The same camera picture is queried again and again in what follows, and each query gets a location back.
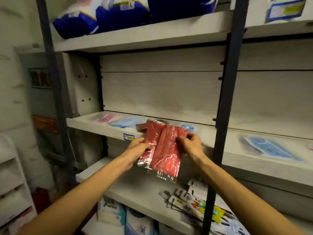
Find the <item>person's left hand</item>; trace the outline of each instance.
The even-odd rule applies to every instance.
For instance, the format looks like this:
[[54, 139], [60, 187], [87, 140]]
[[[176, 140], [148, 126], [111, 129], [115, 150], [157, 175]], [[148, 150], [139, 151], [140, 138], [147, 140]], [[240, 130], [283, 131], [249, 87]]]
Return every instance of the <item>person's left hand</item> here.
[[127, 163], [127, 169], [131, 169], [133, 163], [143, 154], [146, 149], [149, 149], [150, 145], [144, 143], [144, 138], [137, 138], [132, 140], [127, 150], [118, 158]]

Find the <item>hand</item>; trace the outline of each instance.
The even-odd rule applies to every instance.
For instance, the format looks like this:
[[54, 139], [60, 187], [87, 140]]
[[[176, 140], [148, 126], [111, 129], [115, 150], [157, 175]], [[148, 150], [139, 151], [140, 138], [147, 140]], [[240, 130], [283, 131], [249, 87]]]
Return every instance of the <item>hand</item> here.
[[127, 164], [127, 170], [131, 169], [133, 163], [143, 154], [146, 149], [150, 148], [148, 143], [144, 143], [144, 138], [137, 138], [132, 140], [127, 150], [118, 157]]
[[178, 140], [184, 146], [186, 153], [194, 160], [206, 157], [202, 150], [200, 137], [192, 132], [188, 132], [187, 138], [179, 136]]

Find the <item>forearm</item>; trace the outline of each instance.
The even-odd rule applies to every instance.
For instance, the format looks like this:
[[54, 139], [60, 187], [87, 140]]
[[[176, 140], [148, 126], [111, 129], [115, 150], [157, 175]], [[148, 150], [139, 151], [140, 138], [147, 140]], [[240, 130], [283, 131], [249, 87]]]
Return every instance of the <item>forearm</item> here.
[[114, 159], [37, 216], [20, 235], [72, 234], [128, 167], [123, 158]]
[[205, 155], [195, 160], [209, 184], [251, 235], [304, 234], [269, 204], [241, 185]]

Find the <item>orange sign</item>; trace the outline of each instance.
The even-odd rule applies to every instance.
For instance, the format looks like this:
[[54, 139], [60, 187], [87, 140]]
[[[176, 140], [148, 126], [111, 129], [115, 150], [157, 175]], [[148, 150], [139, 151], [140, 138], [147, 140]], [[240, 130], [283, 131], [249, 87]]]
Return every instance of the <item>orange sign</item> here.
[[56, 119], [50, 119], [33, 115], [35, 129], [43, 129], [52, 133], [58, 133], [58, 124]]

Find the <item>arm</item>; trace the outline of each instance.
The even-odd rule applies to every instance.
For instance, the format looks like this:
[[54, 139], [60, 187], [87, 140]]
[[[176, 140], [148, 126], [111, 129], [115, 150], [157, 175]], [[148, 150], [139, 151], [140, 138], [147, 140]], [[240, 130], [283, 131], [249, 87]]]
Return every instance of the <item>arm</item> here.
[[188, 138], [179, 138], [187, 154], [251, 235], [304, 235], [272, 206], [207, 158], [196, 134], [189, 133]]
[[149, 148], [143, 140], [133, 140], [122, 155], [39, 214], [19, 235], [73, 234], [113, 182]]

